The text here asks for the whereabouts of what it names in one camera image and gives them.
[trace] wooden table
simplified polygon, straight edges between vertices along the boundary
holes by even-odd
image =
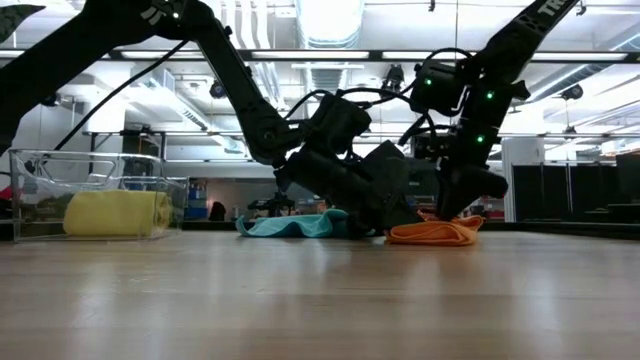
[[[0,358],[640,359],[640,243],[0,246]]]

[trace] logo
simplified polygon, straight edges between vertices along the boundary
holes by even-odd
[[[538,14],[547,14],[549,16],[556,16],[556,13],[562,8],[562,6],[568,0],[547,0],[544,5],[540,9],[538,9]]]

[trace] black cable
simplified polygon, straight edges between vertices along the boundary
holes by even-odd
[[[383,89],[373,89],[373,88],[353,88],[353,89],[348,89],[348,90],[342,90],[338,93],[338,96],[344,96],[344,95],[348,95],[348,94],[353,94],[353,93],[357,93],[357,92],[368,92],[368,93],[374,93],[374,94],[381,94],[381,95],[387,95],[390,98],[395,98],[395,99],[400,99],[404,102],[406,102],[409,105],[412,105],[414,108],[420,108],[422,111],[420,111],[423,115],[420,117],[420,119],[422,119],[422,121],[424,122],[424,120],[426,120],[429,123],[429,127],[430,128],[434,128],[433,130],[433,136],[435,136],[435,123],[433,122],[433,119],[431,118],[431,116],[429,116],[429,114],[427,114],[428,109],[424,109],[422,105],[416,103],[415,101],[411,100],[410,98],[395,93],[393,91],[390,90],[383,90]],[[370,107],[370,104],[372,104],[371,102],[354,102],[355,104],[359,105],[359,106],[365,106],[365,107]]]
[[[331,92],[327,91],[327,90],[313,90],[312,92],[308,93],[307,95],[305,95],[302,99],[300,99],[292,108],[291,110],[289,110],[289,112],[287,113],[287,115],[285,115],[284,119],[287,120],[288,118],[290,118],[291,116],[293,116],[293,114],[298,110],[298,108],[300,106],[302,106],[302,104],[304,104],[305,102],[307,102],[307,100],[311,99],[311,97],[314,97],[318,94],[322,94],[322,95],[332,95]]]
[[[143,77],[144,75],[148,74],[149,72],[153,71],[155,68],[160,66],[160,64],[165,62],[167,59],[169,59],[171,56],[173,56],[173,54],[178,52],[178,50],[182,49],[182,47],[187,45],[188,42],[189,42],[188,40],[183,40],[182,42],[180,42],[180,44],[178,44],[176,47],[171,49],[171,51],[166,53],[160,59],[156,60],[156,62],[151,64],[148,68],[146,68],[146,69],[142,70],[141,72],[137,73],[132,78],[130,78],[129,80],[123,82],[120,86],[118,86],[116,89],[114,89],[111,93],[109,93],[109,95],[107,95],[104,99],[102,99],[102,101],[100,101],[98,103],[98,105],[94,106],[93,109],[91,109],[91,111],[89,111],[89,113],[87,113],[87,115],[85,115],[84,118],[82,118],[82,120],[78,123],[78,125],[76,125],[76,127],[74,127],[73,130],[71,130],[67,134],[67,136],[65,136],[64,139],[62,139],[62,141],[60,141],[60,143],[53,150],[57,151],[57,150],[62,149],[62,147],[65,146],[71,140],[71,138],[78,131],[80,131],[80,129],[82,129],[82,127],[87,123],[87,121],[89,121],[91,119],[91,117],[93,115],[95,115],[95,113],[98,112],[98,110],[100,110],[101,107],[104,106],[104,104],[106,104],[114,96],[118,95],[118,93],[120,91],[124,90],[127,86],[133,84],[134,81],[138,80],[139,78]]]
[[[463,50],[460,48],[456,48],[456,47],[448,47],[448,48],[442,48],[442,49],[438,49],[434,52],[432,52],[431,54],[429,54],[429,56],[427,56],[427,60],[431,60],[434,57],[436,57],[436,55],[439,55],[443,52],[457,52],[458,54],[462,54],[467,58],[473,57],[473,54],[468,52],[467,50]]]
[[[435,130],[450,130],[451,128],[453,128],[454,126],[452,125],[436,125],[435,128],[421,128],[421,127],[417,127],[414,128],[413,126],[409,128],[409,130],[407,130],[404,135],[402,135],[402,137],[400,138],[400,140],[398,141],[398,145],[400,146],[404,146],[407,142],[409,142],[409,139],[416,136],[416,135],[420,135],[420,134],[424,134],[427,131],[429,132],[433,132]]]
[[[456,53],[464,55],[467,58],[473,57],[473,54],[471,54],[470,52],[468,52],[466,50],[463,50],[463,49],[460,49],[460,48],[456,48],[456,47],[447,47],[447,48],[438,49],[438,50],[432,52],[431,54],[429,54],[429,56],[427,56],[426,60],[431,60],[434,57],[436,57],[437,55],[439,55],[441,53],[444,53],[444,52],[456,52]],[[409,84],[409,86],[404,88],[398,94],[399,95],[404,95],[404,94],[408,93],[411,89],[413,89],[415,87],[415,85],[416,85],[416,80],[414,80],[411,84]],[[381,104],[384,104],[384,103],[389,102],[389,101],[391,101],[393,99],[396,99],[396,98],[397,97],[393,97],[393,96],[386,97],[384,99],[380,99],[380,100],[376,100],[376,101],[373,101],[373,102],[369,102],[369,103],[366,104],[366,106],[367,107],[373,107],[373,106],[381,105]]]

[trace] cloth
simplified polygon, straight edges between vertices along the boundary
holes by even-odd
[[[439,221],[420,214],[424,223],[396,226],[387,232],[387,243],[398,245],[469,246],[478,240],[484,223],[480,216]]]
[[[244,217],[236,220],[236,229],[247,237],[347,237],[347,213],[331,209],[319,215],[260,218],[247,230]]]
[[[11,190],[11,186],[7,186],[6,188],[0,190],[0,199],[11,200],[12,197],[13,191]]]
[[[71,236],[151,236],[171,223],[171,199],[154,191],[87,191],[73,196],[64,216]]]

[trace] person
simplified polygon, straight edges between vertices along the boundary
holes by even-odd
[[[211,206],[211,214],[209,215],[209,221],[224,221],[224,215],[227,213],[224,205],[219,201],[214,201]]]

